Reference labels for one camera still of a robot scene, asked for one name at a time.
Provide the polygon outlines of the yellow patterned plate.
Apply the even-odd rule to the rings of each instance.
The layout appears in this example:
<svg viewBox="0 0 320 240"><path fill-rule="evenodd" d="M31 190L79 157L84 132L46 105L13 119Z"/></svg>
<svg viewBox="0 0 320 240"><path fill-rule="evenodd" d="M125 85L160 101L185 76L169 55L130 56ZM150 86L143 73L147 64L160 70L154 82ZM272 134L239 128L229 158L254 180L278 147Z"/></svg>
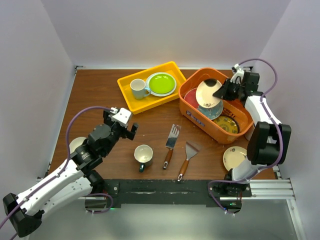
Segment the yellow patterned plate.
<svg viewBox="0 0 320 240"><path fill-rule="evenodd" d="M214 119L213 122L228 133L238 134L240 132L240 126L238 122L230 116L220 115Z"/></svg>

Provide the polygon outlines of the red and teal plate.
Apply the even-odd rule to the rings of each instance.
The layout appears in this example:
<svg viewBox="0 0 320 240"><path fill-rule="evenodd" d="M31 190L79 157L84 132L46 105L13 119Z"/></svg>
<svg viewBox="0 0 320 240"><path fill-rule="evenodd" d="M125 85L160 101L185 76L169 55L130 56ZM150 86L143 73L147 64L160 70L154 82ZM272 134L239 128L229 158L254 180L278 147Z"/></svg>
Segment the red and teal plate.
<svg viewBox="0 0 320 240"><path fill-rule="evenodd" d="M197 91L197 88L193 88L190 91L188 91L186 93L186 95L184 96L184 100L187 103L189 103L191 106L196 108L200 113L205 115L208 119L214 120L214 119L218 118L222 114L223 109L224 109L223 101L220 100L218 105L216 105L215 107L204 108L204 107L200 106L196 100L196 91Z"/></svg>

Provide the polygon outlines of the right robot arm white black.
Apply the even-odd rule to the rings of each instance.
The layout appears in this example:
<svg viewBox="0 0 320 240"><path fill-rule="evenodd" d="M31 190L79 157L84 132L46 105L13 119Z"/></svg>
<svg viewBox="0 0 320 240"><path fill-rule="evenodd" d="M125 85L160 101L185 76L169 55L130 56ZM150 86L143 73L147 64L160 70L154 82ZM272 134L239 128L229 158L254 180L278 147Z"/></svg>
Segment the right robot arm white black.
<svg viewBox="0 0 320 240"><path fill-rule="evenodd" d="M210 194L233 197L244 191L257 174L282 164L286 158L292 129L282 124L270 110L266 95L258 91L259 79L257 73L237 70L213 94L222 100L240 100L254 122L254 131L245 159L229 170L223 180L209 182Z"/></svg>

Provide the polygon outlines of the cream plate black mark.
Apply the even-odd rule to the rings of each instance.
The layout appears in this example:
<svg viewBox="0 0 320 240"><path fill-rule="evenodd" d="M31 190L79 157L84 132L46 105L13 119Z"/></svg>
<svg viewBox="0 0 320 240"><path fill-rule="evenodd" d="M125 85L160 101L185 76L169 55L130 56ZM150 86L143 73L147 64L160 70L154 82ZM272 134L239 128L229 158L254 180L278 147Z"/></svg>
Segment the cream plate black mark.
<svg viewBox="0 0 320 240"><path fill-rule="evenodd" d="M222 100L214 97L213 94L222 87L222 84L214 79L209 78L202 81L196 89L196 101L200 107L209 109L217 106Z"/></svg>

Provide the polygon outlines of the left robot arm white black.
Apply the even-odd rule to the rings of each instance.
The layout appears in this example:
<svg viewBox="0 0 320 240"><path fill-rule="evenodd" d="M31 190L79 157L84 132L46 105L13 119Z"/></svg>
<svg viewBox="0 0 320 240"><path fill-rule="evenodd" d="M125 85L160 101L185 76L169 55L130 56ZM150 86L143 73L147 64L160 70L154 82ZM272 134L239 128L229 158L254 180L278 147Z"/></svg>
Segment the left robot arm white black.
<svg viewBox="0 0 320 240"><path fill-rule="evenodd" d="M66 160L36 185L3 198L7 221L16 235L26 237L37 230L53 212L81 197L103 196L104 180L95 167L112 151L120 138L133 140L138 128L128 130L132 112L125 108L103 108L103 123L97 125Z"/></svg>

